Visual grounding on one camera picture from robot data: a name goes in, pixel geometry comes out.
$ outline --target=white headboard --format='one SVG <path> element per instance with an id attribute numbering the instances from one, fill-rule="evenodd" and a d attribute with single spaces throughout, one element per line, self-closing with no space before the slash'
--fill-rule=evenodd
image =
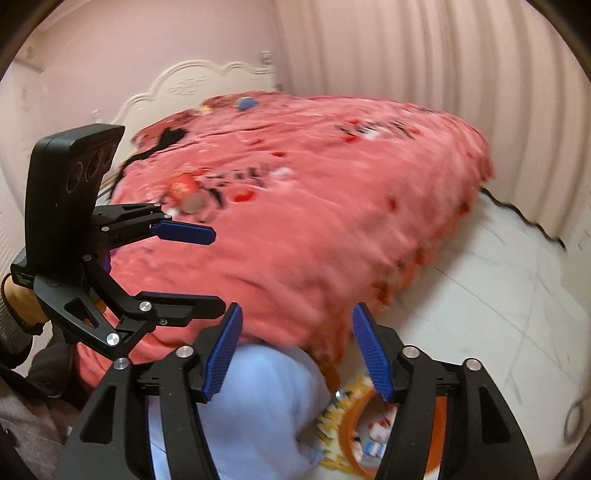
<path id="1" fill-rule="evenodd" d="M 108 179 L 119 166 L 133 155 L 131 138 L 142 128 L 152 125 L 188 108 L 199 108 L 205 99 L 249 90 L 275 91 L 275 70 L 272 66 L 256 68 L 242 61 L 218 65 L 208 60 L 188 60 L 162 72 L 147 93 L 139 93 L 127 100 L 113 124 L 125 125 L 125 134 L 115 153 L 113 166 L 105 175 Z"/>

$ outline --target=gray sleeve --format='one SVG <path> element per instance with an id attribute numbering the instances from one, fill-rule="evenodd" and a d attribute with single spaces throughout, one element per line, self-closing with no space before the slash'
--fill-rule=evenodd
<path id="1" fill-rule="evenodd" d="M 18 356 L 32 341 L 33 337 L 22 331 L 4 303 L 3 296 L 0 295 L 0 352 Z"/>

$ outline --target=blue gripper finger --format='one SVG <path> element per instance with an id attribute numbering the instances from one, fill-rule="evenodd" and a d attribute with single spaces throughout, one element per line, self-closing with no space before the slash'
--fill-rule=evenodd
<path id="1" fill-rule="evenodd" d="M 359 304 L 353 308 L 353 335 L 361 350 L 363 362 L 368 369 L 374 388 L 382 395 L 384 401 L 389 401 L 394 395 L 392 369 L 374 331 L 375 325 L 375 320 L 366 307 Z"/>
<path id="2" fill-rule="evenodd" d="M 152 225 L 151 232 L 162 240 L 186 244 L 211 245 L 216 240 L 216 231 L 210 226 L 162 220 Z"/>
<path id="3" fill-rule="evenodd" d="M 222 325 L 224 328 L 207 359 L 203 374 L 201 391 L 208 401 L 222 389 L 230 361 L 238 347 L 238 340 L 240 340 L 242 333 L 242 309 L 239 305 L 236 303 L 230 305 L 224 315 Z"/>

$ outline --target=red blanket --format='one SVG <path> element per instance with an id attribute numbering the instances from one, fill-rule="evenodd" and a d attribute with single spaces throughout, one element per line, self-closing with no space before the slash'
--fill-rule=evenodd
<path id="1" fill-rule="evenodd" d="M 119 249 L 114 278 L 141 290 L 219 295 L 244 310 L 246 340 L 301 346 L 342 359 L 352 307 L 384 308 L 431 262 L 440 241 L 492 175 L 486 141 L 462 120 L 389 100 L 251 93 L 212 99 L 213 112 L 184 112 L 136 136 L 154 145 L 164 127 L 188 134 L 131 164 L 114 203 L 163 202 L 175 219 L 212 225 L 209 246 L 151 238 Z M 199 211 L 167 196 L 188 172 Z M 158 327 L 134 349 L 153 361 L 206 325 Z M 79 347 L 82 378 L 96 385 L 109 362 Z"/>

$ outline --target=bed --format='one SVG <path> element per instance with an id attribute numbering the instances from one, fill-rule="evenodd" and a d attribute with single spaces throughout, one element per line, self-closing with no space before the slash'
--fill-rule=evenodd
<path id="1" fill-rule="evenodd" d="M 462 120 L 392 100 L 297 98 L 276 90 L 271 66 L 190 61 L 122 107 L 126 133 L 105 183 L 165 131 L 182 138 L 125 167 L 114 203 L 161 203 L 175 219 L 212 225 L 209 247 L 151 238 L 119 249 L 111 274 L 140 290 L 219 295 L 243 307 L 244 341 L 300 346 L 339 362 L 353 305 L 374 313 L 417 278 L 492 175 L 486 141 Z M 243 97 L 254 104 L 236 106 Z M 179 210 L 180 174 L 199 208 Z M 110 320 L 114 317 L 108 312 Z M 209 325 L 160 326 L 131 353 L 164 357 Z M 78 347 L 83 380 L 109 362 Z"/>

